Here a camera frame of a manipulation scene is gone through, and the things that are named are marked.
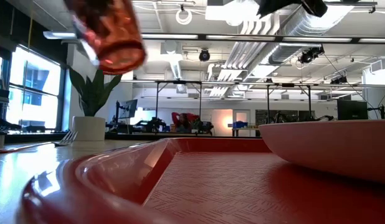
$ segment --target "red tray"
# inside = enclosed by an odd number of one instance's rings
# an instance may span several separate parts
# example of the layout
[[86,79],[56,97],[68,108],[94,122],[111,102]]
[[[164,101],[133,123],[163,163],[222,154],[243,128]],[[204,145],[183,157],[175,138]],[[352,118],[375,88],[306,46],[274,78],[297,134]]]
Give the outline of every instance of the red tray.
[[163,139],[37,175],[18,222],[385,223],[385,185],[289,164],[261,139]]

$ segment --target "green plant leaf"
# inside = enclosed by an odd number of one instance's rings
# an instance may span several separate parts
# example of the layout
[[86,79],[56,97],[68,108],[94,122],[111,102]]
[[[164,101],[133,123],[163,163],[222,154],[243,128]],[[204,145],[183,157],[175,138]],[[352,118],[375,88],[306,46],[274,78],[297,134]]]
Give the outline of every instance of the green plant leaf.
[[104,84],[103,93],[100,96],[100,100],[98,101],[98,105],[100,108],[105,105],[108,100],[108,97],[110,97],[111,91],[120,83],[121,79],[122,75],[117,75],[109,83]]
[[82,96],[82,101],[86,104],[85,116],[94,116],[95,113],[99,110],[98,108],[98,99],[99,94],[97,90],[94,88],[92,80],[87,77],[86,78],[86,88],[84,94]]
[[83,77],[72,68],[69,68],[69,78],[70,82],[78,91],[79,95],[82,96],[83,91],[85,89],[85,80],[83,79]]
[[95,91],[101,95],[104,89],[104,73],[103,70],[97,70],[93,79],[93,87]]
[[81,99],[81,97],[79,98],[79,106],[80,106],[80,109],[82,109],[83,114],[85,116],[94,116],[94,115],[91,115],[91,112],[89,111],[89,108],[88,108],[88,104],[86,102],[84,102]]

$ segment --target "desk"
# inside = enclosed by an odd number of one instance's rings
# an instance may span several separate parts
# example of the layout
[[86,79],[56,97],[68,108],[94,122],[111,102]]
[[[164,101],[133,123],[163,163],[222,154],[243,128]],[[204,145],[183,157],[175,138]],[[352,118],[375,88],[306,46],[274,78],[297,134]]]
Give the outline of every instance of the desk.
[[259,128],[233,128],[232,129],[232,136],[238,137],[238,131],[239,130],[259,131]]
[[145,136],[152,136],[152,135],[158,135],[158,136],[167,136],[167,138],[180,138],[180,137],[202,137],[202,136],[212,136],[211,134],[196,134],[196,133],[133,133],[133,135],[145,135]]
[[[65,159],[76,159],[98,152],[128,147],[146,141],[104,141],[101,143],[74,142],[71,146],[48,144],[20,152],[0,154],[0,224],[15,223],[21,192],[35,174],[51,170]],[[8,145],[19,147],[28,144]]]

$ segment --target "camera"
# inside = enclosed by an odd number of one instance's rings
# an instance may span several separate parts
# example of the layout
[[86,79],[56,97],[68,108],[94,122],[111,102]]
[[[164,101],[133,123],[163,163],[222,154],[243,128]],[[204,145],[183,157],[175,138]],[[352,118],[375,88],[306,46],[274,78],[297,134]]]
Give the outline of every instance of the camera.
[[199,54],[199,60],[202,62],[207,62],[210,59],[211,55],[207,49],[202,49]]
[[323,53],[325,53],[323,46],[312,47],[309,50],[303,51],[302,55],[298,58],[298,61],[302,64],[310,63]]

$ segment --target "light fixture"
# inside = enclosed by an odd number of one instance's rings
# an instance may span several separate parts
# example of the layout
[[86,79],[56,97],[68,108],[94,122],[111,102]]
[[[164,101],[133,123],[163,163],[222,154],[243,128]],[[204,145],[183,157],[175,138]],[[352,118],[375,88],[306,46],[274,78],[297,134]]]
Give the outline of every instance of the light fixture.
[[75,40],[76,34],[73,32],[51,32],[51,31],[43,31],[43,36],[46,39],[50,40]]
[[[298,94],[305,94],[308,93],[309,94],[309,90],[287,90],[287,93],[298,93]],[[323,93],[324,90],[310,90],[310,94],[317,94],[317,93]]]
[[359,40],[359,43],[362,42],[385,44],[385,38],[362,38]]
[[321,44],[308,43],[280,43],[281,47],[321,47]]
[[120,82],[127,82],[127,83],[155,83],[154,80],[121,80]]
[[175,4],[184,4],[184,5],[192,5],[192,6],[195,6],[195,2],[194,1],[140,1],[140,0],[133,0],[132,1],[133,4],[153,4],[153,3],[156,3],[156,4],[171,4],[171,5],[175,5]]
[[196,40],[198,35],[195,34],[141,34],[142,38],[145,40],[150,39],[189,39]]
[[339,38],[339,37],[284,37],[284,41],[287,42],[343,42],[348,43],[352,41],[352,38]]
[[[156,96],[142,96],[141,99],[156,99]],[[168,99],[168,97],[159,96],[158,99]]]
[[357,93],[354,90],[335,90],[335,91],[326,91],[327,94],[353,94]]
[[235,82],[202,82],[202,84],[233,85]]
[[208,40],[233,40],[233,41],[274,41],[275,37],[255,36],[255,35],[207,35]]
[[268,83],[257,83],[257,82],[242,82],[242,83],[239,83],[240,85],[268,85]]

